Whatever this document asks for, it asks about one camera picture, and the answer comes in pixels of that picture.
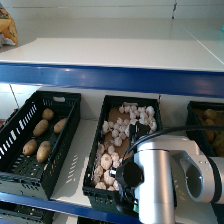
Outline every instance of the crate slot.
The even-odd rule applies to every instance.
[[[11,133],[11,135],[12,135],[12,138],[13,138],[14,141],[15,141],[15,140],[16,140],[16,135],[15,135],[14,131],[12,130],[10,133]]]
[[[19,121],[19,125],[20,125],[21,129],[23,130],[24,129],[24,126],[23,126],[23,123],[22,123],[21,120]]]
[[[4,156],[4,151],[2,150],[2,148],[0,148],[0,152],[1,152],[1,154]]]

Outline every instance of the potato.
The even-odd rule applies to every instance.
[[[206,138],[208,139],[208,141],[213,142],[214,137],[215,137],[214,131],[206,130],[204,132],[205,132],[205,135],[206,135]]]
[[[48,121],[47,120],[41,120],[36,127],[33,130],[33,135],[35,137],[39,137],[42,135],[46,130],[48,129]]]
[[[215,120],[217,117],[217,113],[212,109],[208,109],[204,112],[204,117],[205,119]]]
[[[35,139],[29,140],[23,147],[23,154],[25,156],[30,156],[37,149],[37,142]]]
[[[54,126],[54,132],[55,133],[60,133],[62,128],[64,127],[65,125],[65,122],[66,122],[66,118],[60,120],[55,126]]]
[[[53,119],[53,117],[54,117],[54,112],[49,108],[45,109],[42,113],[42,118],[45,120],[50,121]]]
[[[51,152],[51,143],[49,141],[44,141],[40,144],[40,147],[37,151],[37,161],[43,163]]]

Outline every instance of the wall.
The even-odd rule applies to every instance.
[[[224,17],[222,0],[1,0],[1,3],[15,19]]]

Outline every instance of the black plastic crate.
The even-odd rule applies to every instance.
[[[77,224],[113,224],[113,223],[78,217]]]
[[[105,96],[104,102],[101,108],[100,118],[92,145],[92,150],[89,156],[88,166],[86,168],[84,181],[83,181],[83,193],[88,196],[93,209],[110,212],[115,214],[120,213],[113,198],[113,192],[101,189],[95,189],[91,186],[91,178],[94,169],[94,162],[96,158],[96,151],[98,149],[98,142],[104,141],[104,136],[101,134],[101,129],[104,120],[108,120],[110,109],[113,107],[119,107],[124,102],[137,103],[139,107],[153,106],[155,110],[155,119],[157,123],[157,130],[162,130],[162,122],[160,118],[159,104],[156,99],[145,99],[135,97],[121,97],[121,96]]]
[[[0,191],[49,199],[80,121],[81,95],[59,92],[35,92],[0,130]],[[44,163],[38,163],[36,153],[27,157],[23,146],[33,138],[33,129],[42,119],[45,108],[54,111],[48,130],[36,137],[37,145],[50,141],[51,153]],[[60,134],[54,125],[67,118]]]
[[[201,125],[193,109],[200,109],[200,110],[213,109],[215,111],[224,111],[224,104],[191,101],[188,104],[187,109],[188,109],[187,125]],[[200,150],[206,156],[215,157],[215,153],[210,143],[208,142],[204,131],[188,131],[187,136],[189,139],[194,140],[198,144]],[[224,205],[212,204],[212,207],[217,217],[218,223],[223,224],[224,223]]]
[[[20,224],[51,224],[54,212],[0,202],[0,216],[6,221]]]

